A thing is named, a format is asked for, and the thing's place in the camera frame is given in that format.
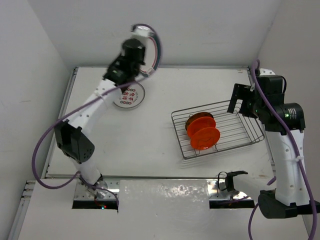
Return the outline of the pink plate red characters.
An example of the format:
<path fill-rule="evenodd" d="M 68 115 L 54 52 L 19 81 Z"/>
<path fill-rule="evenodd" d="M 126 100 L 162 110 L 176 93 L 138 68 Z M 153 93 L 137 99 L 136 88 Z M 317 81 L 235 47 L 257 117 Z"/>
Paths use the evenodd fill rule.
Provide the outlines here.
<path fill-rule="evenodd" d="M 120 110 L 133 110 L 137 108 L 145 99 L 146 91 L 140 83 L 130 85 L 120 96 L 113 102 L 113 105 Z"/>

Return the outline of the orange plastic plate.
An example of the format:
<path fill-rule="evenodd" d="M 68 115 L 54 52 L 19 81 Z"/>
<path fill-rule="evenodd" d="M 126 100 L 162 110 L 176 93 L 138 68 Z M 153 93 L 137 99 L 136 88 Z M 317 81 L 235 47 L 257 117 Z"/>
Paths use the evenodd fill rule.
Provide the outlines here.
<path fill-rule="evenodd" d="M 197 131 L 190 139 L 190 145 L 195 150 L 206 150 L 214 146 L 221 137 L 220 131 L 215 127 L 206 127 Z"/>
<path fill-rule="evenodd" d="M 199 117 L 193 120 L 187 127 L 187 135 L 191 138 L 195 133 L 204 128 L 215 128 L 216 121 L 209 116 Z"/>

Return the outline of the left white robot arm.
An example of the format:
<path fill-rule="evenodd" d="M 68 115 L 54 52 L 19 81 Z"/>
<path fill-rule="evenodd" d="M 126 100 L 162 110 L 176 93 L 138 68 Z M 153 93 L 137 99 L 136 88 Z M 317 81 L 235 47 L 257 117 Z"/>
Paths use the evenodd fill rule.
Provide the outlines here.
<path fill-rule="evenodd" d="M 112 103 L 119 99 L 145 65 L 147 38 L 132 37 L 125 40 L 118 57 L 108 67 L 94 92 L 83 108 L 54 127 L 57 147 L 71 159 L 83 183 L 94 189 L 101 186 L 103 176 L 92 155 L 95 145 L 89 135 Z"/>

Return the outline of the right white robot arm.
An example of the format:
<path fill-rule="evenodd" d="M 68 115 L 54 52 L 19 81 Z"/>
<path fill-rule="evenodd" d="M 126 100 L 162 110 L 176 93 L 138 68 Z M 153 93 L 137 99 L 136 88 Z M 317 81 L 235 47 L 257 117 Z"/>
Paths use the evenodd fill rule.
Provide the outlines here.
<path fill-rule="evenodd" d="M 320 203 L 311 200 L 299 162 L 303 161 L 303 141 L 306 127 L 304 112 L 298 103 L 285 103 L 286 80 L 279 75 L 257 78 L 260 89 L 236 83 L 228 112 L 232 113 L 238 100 L 240 113 L 258 119 L 264 126 L 270 153 L 275 165 L 276 187 L 264 185 L 244 170 L 226 174 L 225 191 L 243 191 L 257 201 L 267 219 L 294 218 L 298 215 L 319 214 Z"/>

